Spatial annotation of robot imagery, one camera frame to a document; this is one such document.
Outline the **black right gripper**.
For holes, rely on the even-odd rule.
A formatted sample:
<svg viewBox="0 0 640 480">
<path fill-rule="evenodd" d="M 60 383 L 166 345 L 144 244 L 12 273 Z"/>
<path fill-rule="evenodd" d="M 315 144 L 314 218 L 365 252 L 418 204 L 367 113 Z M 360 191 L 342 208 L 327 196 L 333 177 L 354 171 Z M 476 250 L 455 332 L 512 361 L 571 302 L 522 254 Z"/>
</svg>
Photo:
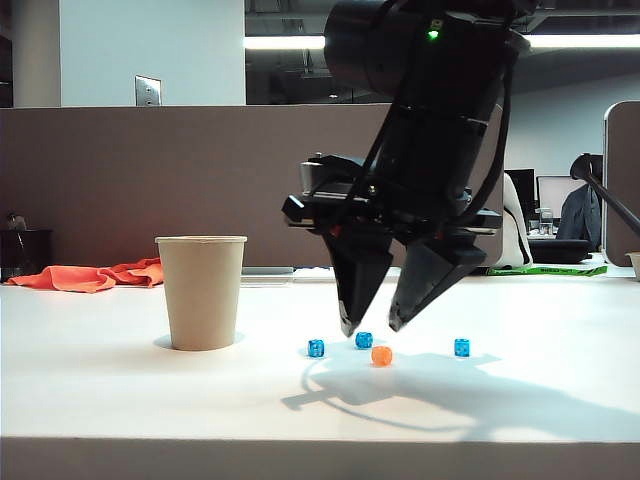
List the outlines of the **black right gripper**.
<svg viewBox="0 0 640 480">
<path fill-rule="evenodd" d="M 501 229 L 483 195 L 498 150 L 501 108 L 481 118 L 390 115 L 372 161 L 321 155 L 300 165 L 302 187 L 282 206 L 286 223 L 327 241 L 340 325 L 351 337 L 391 266 L 391 241 L 411 243 L 388 320 L 398 332 L 480 266 L 474 245 Z"/>
</svg>

